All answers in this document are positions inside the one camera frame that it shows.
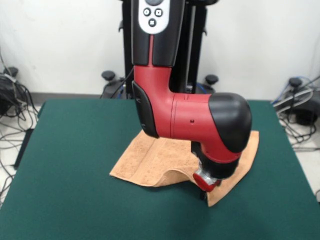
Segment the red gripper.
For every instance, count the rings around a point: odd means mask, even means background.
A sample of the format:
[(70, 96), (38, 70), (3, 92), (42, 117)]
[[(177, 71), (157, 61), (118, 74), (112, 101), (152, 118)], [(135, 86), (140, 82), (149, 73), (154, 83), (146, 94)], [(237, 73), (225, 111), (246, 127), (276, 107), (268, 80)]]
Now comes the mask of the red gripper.
[(202, 201), (207, 200), (207, 192), (212, 192), (215, 187), (221, 184), (221, 180), (213, 179), (205, 175), (194, 173), (192, 175), (196, 185), (201, 189), (199, 198)]

